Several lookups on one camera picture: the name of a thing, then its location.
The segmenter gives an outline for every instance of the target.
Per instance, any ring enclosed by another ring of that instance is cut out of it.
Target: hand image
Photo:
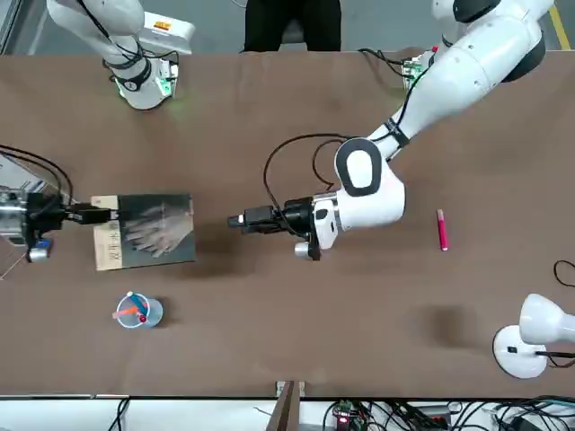
[[[194,229],[190,210],[165,204],[151,207],[139,215],[138,220],[126,223],[126,240],[136,250],[149,251],[154,258],[175,250]]]

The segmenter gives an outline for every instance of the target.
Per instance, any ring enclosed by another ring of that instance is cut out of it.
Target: orange label
[[[169,22],[156,21],[154,27],[160,30],[169,31],[172,28],[172,25]]]

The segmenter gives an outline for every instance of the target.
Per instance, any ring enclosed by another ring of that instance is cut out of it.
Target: chair
[[[292,20],[287,24],[281,43],[304,43],[304,29],[298,20]]]

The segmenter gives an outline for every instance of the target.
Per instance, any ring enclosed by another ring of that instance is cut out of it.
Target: brown table
[[[0,285],[0,393],[270,395],[274,381],[297,379],[318,396],[572,394],[570,371],[522,382],[491,354],[527,294],[575,310],[575,290],[552,273],[575,254],[572,54],[550,53],[417,136],[393,162],[408,190],[400,223],[346,233],[320,263],[296,259],[287,234],[226,227],[268,203],[261,170],[274,146],[366,135],[396,109],[401,83],[376,69],[355,53],[186,57],[177,100],[137,112],[95,57],[0,58],[4,143],[61,163],[81,199],[191,191],[199,242],[198,263],[96,273],[92,229],[57,233],[48,264],[21,265]],[[273,163],[282,200],[322,189],[317,143]],[[164,300],[162,328],[111,319],[130,289]]]

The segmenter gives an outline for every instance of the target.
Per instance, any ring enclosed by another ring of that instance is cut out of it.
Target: cup
[[[164,308],[162,304],[154,298],[148,298],[142,294],[133,294],[138,297],[142,304],[146,308],[146,320],[141,321],[141,315],[136,313],[124,314],[116,319],[120,325],[128,330],[134,330],[135,328],[153,328],[157,325],[162,316],[164,316]],[[131,301],[128,295],[124,296],[122,300],[118,303],[116,312],[122,312],[128,308],[134,307],[134,303]]]

